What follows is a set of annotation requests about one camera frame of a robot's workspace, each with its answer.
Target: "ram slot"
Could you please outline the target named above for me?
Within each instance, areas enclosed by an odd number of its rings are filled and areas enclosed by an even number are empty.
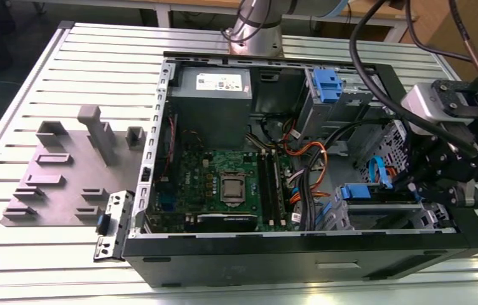
[[[285,211],[285,195],[284,195],[284,189],[282,189],[282,177],[281,177],[281,161],[280,161],[280,156],[277,151],[273,151],[273,156],[274,156],[274,160],[276,160],[276,189],[277,189],[277,193],[278,193],[278,214],[277,214],[277,219],[276,221],[280,222],[280,224],[282,226],[286,226],[288,222],[282,217],[282,213]]]
[[[262,219],[265,224],[270,224],[273,221],[272,202],[270,202],[270,184],[269,174],[266,170],[266,153],[258,154],[258,183],[260,194],[262,200]]]
[[[269,175],[269,185],[270,185],[270,202],[272,202],[272,212],[273,220],[276,225],[281,225],[281,205],[280,205],[280,170],[277,164],[277,157],[273,154],[269,154],[266,157],[266,171]]]

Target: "open computer tower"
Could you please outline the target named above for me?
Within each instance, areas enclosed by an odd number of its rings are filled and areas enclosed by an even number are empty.
[[[317,148],[288,149],[392,114],[350,63],[165,57],[138,189],[110,198],[95,261],[126,260],[155,287],[227,286],[401,278],[478,253],[475,210],[389,190],[408,163],[397,119],[360,125],[326,148],[329,162],[310,173],[312,183],[325,173],[312,226],[301,227],[297,173]],[[366,69],[401,100],[392,66]],[[376,178],[374,157],[385,164]]]

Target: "blue drive bracket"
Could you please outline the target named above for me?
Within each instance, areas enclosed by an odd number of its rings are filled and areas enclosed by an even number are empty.
[[[342,81],[332,69],[314,69],[313,80],[325,104],[336,103],[342,95]]]
[[[346,184],[341,187],[341,194],[344,200],[372,198],[369,187],[365,184]]]

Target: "motherboard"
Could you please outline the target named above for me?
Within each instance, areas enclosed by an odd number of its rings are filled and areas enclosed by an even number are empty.
[[[185,151],[147,211],[151,231],[290,231],[285,171],[290,157],[276,151]]]

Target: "metal workbench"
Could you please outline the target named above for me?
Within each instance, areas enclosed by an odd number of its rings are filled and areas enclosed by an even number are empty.
[[[284,45],[288,57],[350,60],[344,40],[288,36]],[[150,130],[165,50],[225,53],[227,45],[218,32],[201,30],[76,24],[56,31],[0,121],[0,220],[39,144],[35,131],[43,120],[85,129],[76,120],[81,106],[98,104],[114,130]],[[420,81],[455,77],[447,63],[413,46],[366,42],[360,50],[365,62],[395,66],[408,90]],[[151,288],[127,263],[93,263],[95,241],[93,227],[0,225],[0,301],[425,305],[444,298],[451,304],[478,304],[478,256],[369,284]]]

